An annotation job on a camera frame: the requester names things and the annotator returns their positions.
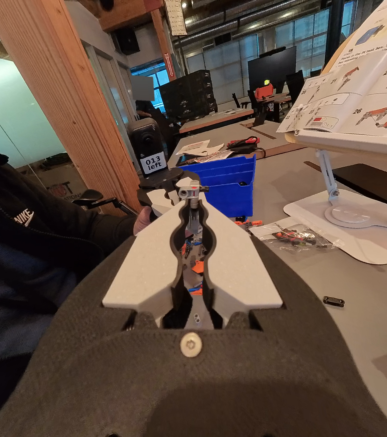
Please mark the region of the pile of loose brick parts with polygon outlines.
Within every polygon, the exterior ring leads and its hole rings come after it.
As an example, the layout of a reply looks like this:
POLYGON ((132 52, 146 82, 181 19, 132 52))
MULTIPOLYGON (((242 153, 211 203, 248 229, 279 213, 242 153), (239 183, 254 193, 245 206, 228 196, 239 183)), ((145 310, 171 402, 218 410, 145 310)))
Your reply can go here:
MULTIPOLYGON (((259 227, 263 225, 262 220, 250 221, 246 216, 236 217, 234 221, 235 225, 240 227, 242 230, 250 234, 251 228, 259 227)), ((202 242, 202 232, 203 228, 200 224, 197 227, 197 233, 194 233, 190 227, 186 228, 186 239, 185 243, 180 249, 180 254, 183 258, 183 269, 186 270, 188 276, 188 284, 186 288, 191 296, 202 296, 203 295, 203 281, 204 281, 204 259, 207 254, 207 249, 204 248, 202 242), (196 279, 192 281, 189 279, 192 271, 196 279)), ((242 257, 238 258, 240 261, 242 270, 244 270, 248 264, 246 259, 242 257)))

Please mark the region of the wooden pillar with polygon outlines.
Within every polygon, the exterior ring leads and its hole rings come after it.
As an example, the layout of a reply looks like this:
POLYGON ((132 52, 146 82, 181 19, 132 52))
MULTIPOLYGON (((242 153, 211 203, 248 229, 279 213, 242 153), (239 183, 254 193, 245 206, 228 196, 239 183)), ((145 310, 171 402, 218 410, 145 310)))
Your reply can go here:
POLYGON ((136 170, 65 2, 0 0, 0 40, 87 187, 140 211, 136 170))

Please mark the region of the hanging wall calendar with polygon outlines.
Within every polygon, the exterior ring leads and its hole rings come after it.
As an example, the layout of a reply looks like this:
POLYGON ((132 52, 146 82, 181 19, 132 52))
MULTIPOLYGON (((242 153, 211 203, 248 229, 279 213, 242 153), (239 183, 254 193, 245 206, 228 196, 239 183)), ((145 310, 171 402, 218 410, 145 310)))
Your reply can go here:
POLYGON ((186 36, 182 2, 180 0, 165 0, 164 5, 171 35, 186 36))

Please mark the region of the grey brick assembly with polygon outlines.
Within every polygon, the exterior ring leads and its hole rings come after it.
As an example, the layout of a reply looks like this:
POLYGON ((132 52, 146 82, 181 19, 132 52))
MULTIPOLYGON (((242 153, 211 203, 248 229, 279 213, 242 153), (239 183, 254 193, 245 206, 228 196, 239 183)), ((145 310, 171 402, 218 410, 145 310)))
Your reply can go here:
POLYGON ((197 180, 192 180, 189 186, 179 189, 179 198, 189 202, 189 221, 186 230, 193 235, 200 231, 199 195, 201 192, 208 193, 209 189, 209 186, 201 186, 197 180))

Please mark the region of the black monitor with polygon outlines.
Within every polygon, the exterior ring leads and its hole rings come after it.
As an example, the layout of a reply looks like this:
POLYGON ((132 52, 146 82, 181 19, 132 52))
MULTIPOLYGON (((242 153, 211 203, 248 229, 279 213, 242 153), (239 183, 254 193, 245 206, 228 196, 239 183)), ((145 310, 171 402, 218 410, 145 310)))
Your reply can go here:
POLYGON ((287 75, 296 72, 297 47, 248 61, 249 90, 255 91, 269 80, 277 94, 282 93, 287 75))

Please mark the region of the loose papers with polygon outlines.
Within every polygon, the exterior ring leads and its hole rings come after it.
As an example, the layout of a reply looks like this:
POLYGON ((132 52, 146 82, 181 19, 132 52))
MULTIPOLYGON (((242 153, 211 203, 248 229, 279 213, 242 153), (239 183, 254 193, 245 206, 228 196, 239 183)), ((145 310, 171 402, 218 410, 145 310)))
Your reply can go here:
POLYGON ((176 156, 179 157, 176 165, 181 167, 197 163, 224 160, 234 154, 234 152, 224 144, 211 146, 209 143, 210 140, 207 140, 183 146, 176 153, 176 156))

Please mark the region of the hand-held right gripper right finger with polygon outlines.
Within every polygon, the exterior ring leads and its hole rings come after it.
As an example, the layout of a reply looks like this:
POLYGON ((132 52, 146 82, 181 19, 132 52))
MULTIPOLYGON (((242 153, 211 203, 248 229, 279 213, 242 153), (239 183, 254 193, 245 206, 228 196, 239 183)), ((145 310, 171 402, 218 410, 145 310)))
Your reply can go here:
POLYGON ((249 234, 207 201, 198 210, 206 251, 203 301, 214 327, 225 327, 235 313, 281 308, 284 302, 249 234))

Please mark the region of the black office chair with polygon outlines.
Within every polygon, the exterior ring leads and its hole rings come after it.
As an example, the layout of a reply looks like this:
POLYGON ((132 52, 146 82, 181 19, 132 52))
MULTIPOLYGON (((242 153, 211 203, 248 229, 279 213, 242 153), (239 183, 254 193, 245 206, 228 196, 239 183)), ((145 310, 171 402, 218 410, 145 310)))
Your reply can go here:
POLYGON ((304 83, 305 80, 302 70, 299 70, 293 74, 286 75, 286 84, 292 104, 295 104, 295 101, 297 100, 302 88, 304 87, 304 83))

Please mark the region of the person's left hand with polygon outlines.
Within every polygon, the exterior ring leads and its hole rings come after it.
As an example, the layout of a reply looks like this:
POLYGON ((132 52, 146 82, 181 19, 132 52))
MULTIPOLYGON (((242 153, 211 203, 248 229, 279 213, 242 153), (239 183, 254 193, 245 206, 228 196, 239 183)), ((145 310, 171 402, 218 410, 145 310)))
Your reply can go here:
POLYGON ((137 236, 142 230, 148 227, 151 224, 151 215, 153 213, 153 209, 150 206, 145 206, 139 215, 136 218, 133 227, 133 235, 137 236))

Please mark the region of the metal ventilation duct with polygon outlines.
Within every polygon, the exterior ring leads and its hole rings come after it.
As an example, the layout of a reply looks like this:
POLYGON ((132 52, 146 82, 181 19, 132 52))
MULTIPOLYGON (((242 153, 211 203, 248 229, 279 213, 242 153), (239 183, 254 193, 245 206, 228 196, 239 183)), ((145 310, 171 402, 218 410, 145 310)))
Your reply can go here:
POLYGON ((234 20, 237 24, 245 24, 247 20, 264 18, 301 5, 317 5, 319 3, 320 1, 283 0, 269 1, 261 4, 259 2, 255 3, 254 1, 251 1, 232 7, 223 8, 214 13, 197 13, 185 19, 185 27, 187 35, 191 36, 203 30, 229 24, 234 20))

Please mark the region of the wooden post with red sign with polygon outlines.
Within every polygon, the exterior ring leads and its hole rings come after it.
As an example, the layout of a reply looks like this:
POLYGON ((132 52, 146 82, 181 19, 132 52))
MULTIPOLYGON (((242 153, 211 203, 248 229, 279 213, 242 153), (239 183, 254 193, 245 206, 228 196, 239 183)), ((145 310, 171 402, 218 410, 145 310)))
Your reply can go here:
POLYGON ((169 81, 172 82, 177 79, 176 71, 173 64, 173 59, 171 55, 170 46, 168 44, 168 39, 165 34, 163 18, 160 9, 155 9, 151 11, 151 17, 153 20, 154 29, 156 31, 159 48, 162 54, 162 58, 165 63, 165 68, 168 74, 169 81))

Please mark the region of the white book stand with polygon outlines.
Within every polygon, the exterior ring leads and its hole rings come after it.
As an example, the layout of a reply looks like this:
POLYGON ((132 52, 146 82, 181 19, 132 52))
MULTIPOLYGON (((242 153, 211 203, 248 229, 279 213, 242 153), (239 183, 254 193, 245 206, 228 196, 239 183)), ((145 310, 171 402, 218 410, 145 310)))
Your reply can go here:
POLYGON ((387 264, 387 205, 348 190, 334 179, 329 152, 371 155, 387 160, 387 136, 300 130, 291 142, 316 149, 326 191, 287 205, 284 211, 367 264, 387 264))

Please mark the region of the open instruction booklet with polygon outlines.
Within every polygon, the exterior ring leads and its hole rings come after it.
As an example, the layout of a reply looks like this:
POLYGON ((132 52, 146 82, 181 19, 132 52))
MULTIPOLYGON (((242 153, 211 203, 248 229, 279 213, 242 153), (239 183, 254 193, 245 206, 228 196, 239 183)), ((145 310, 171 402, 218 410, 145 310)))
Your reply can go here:
POLYGON ((277 132, 387 136, 387 51, 307 79, 277 132))

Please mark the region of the blue plastic bin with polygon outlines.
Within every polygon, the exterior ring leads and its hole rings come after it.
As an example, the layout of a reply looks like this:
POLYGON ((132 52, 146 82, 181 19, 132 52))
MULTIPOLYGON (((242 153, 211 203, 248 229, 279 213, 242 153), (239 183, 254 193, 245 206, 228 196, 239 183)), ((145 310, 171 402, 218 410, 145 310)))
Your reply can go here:
POLYGON ((205 163, 182 166, 195 173, 201 185, 208 186, 206 199, 227 217, 253 215, 253 183, 256 157, 231 157, 205 163))

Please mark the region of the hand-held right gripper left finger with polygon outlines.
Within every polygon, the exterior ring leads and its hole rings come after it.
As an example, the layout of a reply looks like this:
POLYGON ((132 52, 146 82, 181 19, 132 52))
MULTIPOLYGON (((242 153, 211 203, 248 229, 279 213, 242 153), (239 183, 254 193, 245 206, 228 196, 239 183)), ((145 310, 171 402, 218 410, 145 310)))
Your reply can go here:
POLYGON ((170 313, 186 324, 192 298, 183 280, 180 250, 189 221, 188 201, 181 201, 137 234, 102 300, 105 308, 150 313, 158 325, 170 313))

